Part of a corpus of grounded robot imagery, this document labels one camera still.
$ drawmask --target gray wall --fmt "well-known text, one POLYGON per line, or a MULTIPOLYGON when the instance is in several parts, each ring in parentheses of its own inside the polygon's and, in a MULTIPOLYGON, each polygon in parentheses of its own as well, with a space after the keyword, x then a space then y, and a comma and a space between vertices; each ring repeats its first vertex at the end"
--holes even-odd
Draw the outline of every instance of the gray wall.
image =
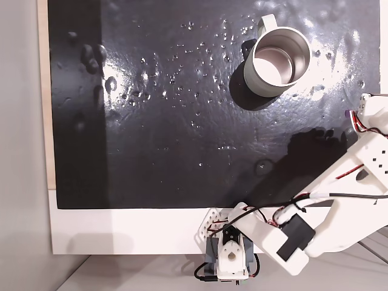
POLYGON ((85 260, 51 254, 36 0, 0 9, 0 290, 52 291, 85 260))

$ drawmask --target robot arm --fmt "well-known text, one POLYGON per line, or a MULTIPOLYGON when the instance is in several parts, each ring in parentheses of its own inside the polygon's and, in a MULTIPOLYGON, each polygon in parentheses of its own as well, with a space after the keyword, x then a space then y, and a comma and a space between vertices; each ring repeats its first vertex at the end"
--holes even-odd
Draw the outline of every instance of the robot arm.
MULTIPOLYGON (((301 200, 278 209, 269 223, 257 211, 233 223, 291 275, 299 274, 309 257, 344 250, 388 225, 388 199, 383 199, 388 198, 388 98, 363 94, 358 114, 360 119, 350 112, 359 140, 296 195, 301 200), (361 171, 365 177, 358 180, 361 171), (312 229, 299 214, 327 200, 333 201, 328 215, 312 229)), ((246 211, 239 203, 229 222, 246 211)))

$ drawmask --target water spill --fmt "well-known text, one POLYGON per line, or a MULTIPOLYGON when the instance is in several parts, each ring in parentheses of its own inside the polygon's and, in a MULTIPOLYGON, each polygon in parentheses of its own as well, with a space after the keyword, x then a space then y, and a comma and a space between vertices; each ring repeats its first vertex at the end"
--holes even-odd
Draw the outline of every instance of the water spill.
POLYGON ((111 76, 105 81, 105 89, 108 94, 110 94, 110 92, 115 91, 117 89, 117 81, 115 77, 111 76))

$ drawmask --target black cable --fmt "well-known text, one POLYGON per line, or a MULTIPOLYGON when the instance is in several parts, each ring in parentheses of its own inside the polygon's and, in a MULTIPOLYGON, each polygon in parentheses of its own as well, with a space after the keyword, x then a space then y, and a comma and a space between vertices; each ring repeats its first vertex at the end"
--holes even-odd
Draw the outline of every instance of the black cable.
POLYGON ((205 267, 207 265, 206 262, 204 262, 203 264, 201 264, 198 268, 195 269, 194 271, 194 277, 197 278, 198 280, 200 281, 203 281, 205 276, 198 276, 198 272, 199 270, 201 270, 203 267, 205 267))
POLYGON ((212 252, 213 252, 213 256, 217 259, 218 256, 216 255, 216 252, 214 250, 214 245, 213 245, 213 236, 215 236, 217 233, 219 232, 222 232, 223 230, 227 229, 228 227, 230 227, 233 223, 235 223, 237 220, 245 217, 246 215, 256 211, 256 210, 259 210, 260 208, 263 208, 263 207, 281 207, 281 206, 288 206, 288 205, 291 205, 291 204, 295 204, 296 202, 300 201, 300 200, 304 200, 304 199, 307 199, 309 198, 310 196, 309 195, 303 195, 303 196, 300 196, 300 197, 296 197, 294 199, 291 199, 290 201, 287 201, 287 202, 280 202, 280 203, 270 203, 270 204, 265 204, 265 205, 262 205, 262 206, 258 206, 258 207, 254 207, 252 209, 249 209, 247 210, 246 212, 244 212, 243 214, 237 216, 235 219, 233 219, 231 222, 228 222, 227 224, 225 224, 222 228, 216 230, 215 232, 212 232, 212 234, 209 236, 210 238, 210 246, 212 247, 212 252))
POLYGON ((363 195, 350 193, 330 193, 330 197, 352 197, 352 198, 366 198, 366 199, 386 199, 388 195, 363 195))
POLYGON ((267 223, 267 222, 268 222, 268 220, 267 220, 266 216, 264 215, 264 213, 263 213, 263 212, 261 212, 261 210, 260 210, 260 209, 258 209, 257 211, 259 211, 259 213, 260 213, 260 214, 261 214, 261 216, 263 217, 263 219, 264 219, 265 223, 267 223))
POLYGON ((256 259, 256 271, 252 274, 252 277, 256 277, 260 272, 260 260, 257 253, 254 253, 255 259, 256 259))

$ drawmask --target wooden edge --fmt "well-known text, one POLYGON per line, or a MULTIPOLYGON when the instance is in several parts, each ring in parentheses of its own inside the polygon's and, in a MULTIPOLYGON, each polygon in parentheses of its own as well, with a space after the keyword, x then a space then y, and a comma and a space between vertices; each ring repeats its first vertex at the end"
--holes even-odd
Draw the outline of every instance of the wooden edge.
POLYGON ((53 116, 51 96, 50 74, 50 44, 49 44, 49 13, 47 0, 37 0, 38 4, 38 32, 39 32, 39 57, 41 67, 41 90, 44 148, 46 158, 47 187, 49 190, 56 189, 55 183, 55 157, 53 139, 53 116))

